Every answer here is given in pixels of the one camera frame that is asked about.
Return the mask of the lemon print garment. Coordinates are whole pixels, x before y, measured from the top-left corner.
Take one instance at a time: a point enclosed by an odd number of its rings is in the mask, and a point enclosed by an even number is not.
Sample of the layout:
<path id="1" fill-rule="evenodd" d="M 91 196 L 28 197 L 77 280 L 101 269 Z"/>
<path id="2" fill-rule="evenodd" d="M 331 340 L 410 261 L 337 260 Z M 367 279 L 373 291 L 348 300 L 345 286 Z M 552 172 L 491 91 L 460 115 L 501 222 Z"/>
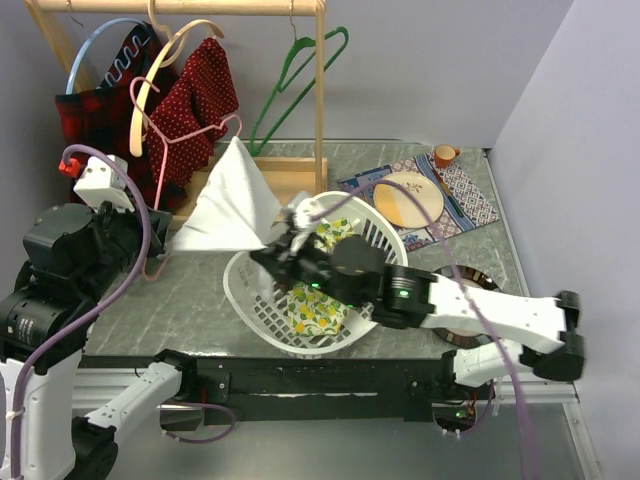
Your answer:
<path id="1" fill-rule="evenodd" d="M 331 253 L 340 240 L 354 234 L 353 225 L 345 217 L 331 222 L 322 220 L 316 228 L 319 240 L 314 241 L 314 247 Z M 301 336 L 337 335 L 348 310 L 345 304 L 302 282 L 298 282 L 287 295 L 286 312 L 290 324 L 294 332 Z"/>

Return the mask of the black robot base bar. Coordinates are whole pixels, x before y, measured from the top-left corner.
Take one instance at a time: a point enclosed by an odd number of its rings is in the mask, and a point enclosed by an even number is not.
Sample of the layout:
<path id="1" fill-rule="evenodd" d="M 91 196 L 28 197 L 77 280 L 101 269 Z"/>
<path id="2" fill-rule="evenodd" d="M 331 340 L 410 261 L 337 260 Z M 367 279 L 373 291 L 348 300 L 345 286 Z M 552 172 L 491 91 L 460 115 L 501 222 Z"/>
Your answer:
<path id="1" fill-rule="evenodd" d="M 205 425 L 241 422 L 401 418 L 429 422 L 436 406 L 486 400 L 488 383 L 455 383 L 452 357 L 326 359 L 196 357 L 176 399 L 205 404 Z"/>

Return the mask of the pink wire hanger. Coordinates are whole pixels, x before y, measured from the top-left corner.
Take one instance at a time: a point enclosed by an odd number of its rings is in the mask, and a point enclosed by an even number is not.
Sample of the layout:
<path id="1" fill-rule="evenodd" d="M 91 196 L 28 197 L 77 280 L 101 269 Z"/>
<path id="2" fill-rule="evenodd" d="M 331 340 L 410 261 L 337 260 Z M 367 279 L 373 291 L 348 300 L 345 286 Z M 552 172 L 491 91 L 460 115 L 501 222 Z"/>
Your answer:
<path id="1" fill-rule="evenodd" d="M 165 171 L 166 171 L 166 165 L 167 165 L 167 161 L 168 161 L 168 156 L 169 156 L 169 149 L 171 145 L 174 144 L 179 144 L 181 142 L 185 142 L 187 140 L 190 140 L 192 138 L 196 138 L 199 135 L 204 135 L 212 130 L 215 131 L 222 131 L 226 128 L 228 128 L 227 124 L 231 121 L 236 121 L 238 123 L 238 128 L 235 132 L 235 135 L 239 135 L 242 130 L 243 130 L 243 121 L 241 119 L 241 117 L 238 114 L 230 114 L 227 117 L 223 118 L 218 124 L 211 124 L 208 125 L 204 128 L 200 128 L 198 130 L 192 131 L 188 134 L 176 137 L 176 138 L 170 138 L 168 137 L 166 134 L 164 134 L 161 129 L 152 121 L 151 117 L 145 112 L 145 108 L 141 105 L 141 103 L 137 100 L 137 97 L 135 95 L 135 87 L 137 84 L 142 83 L 144 86 L 149 86 L 152 90 L 158 92 L 159 88 L 150 80 L 146 79 L 143 76 L 137 76 L 135 77 L 130 84 L 129 87 L 129 95 L 130 95 L 130 100 L 134 106 L 134 112 L 135 113 L 141 113 L 142 117 L 143 117 L 143 121 L 147 122 L 147 125 L 151 127 L 151 130 L 156 134 L 156 136 L 160 139 L 161 144 L 162 144 L 162 161 L 160 164 L 160 171 L 159 171 L 159 177 L 158 177 L 158 182 L 156 184 L 156 192 L 155 192 L 155 196 L 154 196 L 154 204 L 153 207 L 155 210 L 158 209 L 158 207 L 160 206 L 160 200 L 162 199 L 162 192 L 163 192 L 163 188 L 164 188 L 164 178 L 165 178 Z"/>

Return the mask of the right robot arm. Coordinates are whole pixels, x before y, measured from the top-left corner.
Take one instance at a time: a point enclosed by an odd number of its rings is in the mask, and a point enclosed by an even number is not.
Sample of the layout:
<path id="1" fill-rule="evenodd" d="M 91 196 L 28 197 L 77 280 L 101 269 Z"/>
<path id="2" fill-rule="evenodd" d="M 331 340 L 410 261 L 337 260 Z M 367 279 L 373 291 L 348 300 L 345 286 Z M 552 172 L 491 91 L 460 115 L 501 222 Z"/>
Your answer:
<path id="1" fill-rule="evenodd" d="M 387 262 L 385 252 L 359 235 L 323 247 L 316 234 L 298 248 L 290 228 L 252 260 L 273 280 L 291 288 L 304 283 L 349 306 L 372 309 L 371 319 L 393 329 L 474 330 L 491 342 L 443 355 L 440 391 L 460 398 L 471 387 L 499 377 L 532 373 L 543 380 L 574 382 L 586 353 L 577 331 L 579 296 L 562 291 L 532 298 L 469 288 L 453 279 Z"/>

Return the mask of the white cloth garment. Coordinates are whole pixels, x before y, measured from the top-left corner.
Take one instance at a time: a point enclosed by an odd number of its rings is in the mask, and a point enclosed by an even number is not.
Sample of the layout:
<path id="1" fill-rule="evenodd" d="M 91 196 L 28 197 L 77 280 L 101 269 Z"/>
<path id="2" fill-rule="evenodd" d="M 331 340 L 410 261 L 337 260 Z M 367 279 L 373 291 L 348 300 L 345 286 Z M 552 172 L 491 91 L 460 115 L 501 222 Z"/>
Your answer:
<path id="1" fill-rule="evenodd" d="M 248 149 L 233 137 L 172 238 L 174 253 L 257 251 L 282 209 Z"/>

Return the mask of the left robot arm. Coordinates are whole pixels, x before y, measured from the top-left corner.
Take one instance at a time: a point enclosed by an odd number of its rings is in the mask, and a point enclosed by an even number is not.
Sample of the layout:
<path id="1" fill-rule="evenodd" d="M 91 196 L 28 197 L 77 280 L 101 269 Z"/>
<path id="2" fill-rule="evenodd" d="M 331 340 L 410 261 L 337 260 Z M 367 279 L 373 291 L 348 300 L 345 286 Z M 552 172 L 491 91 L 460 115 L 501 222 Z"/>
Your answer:
<path id="1" fill-rule="evenodd" d="M 104 479 L 119 448 L 165 401 L 198 392 L 196 360 L 166 349 L 98 409 L 77 416 L 73 385 L 102 296 L 138 259 L 160 255 L 172 216 L 63 204 L 25 234 L 27 260 L 1 303 L 5 479 Z"/>

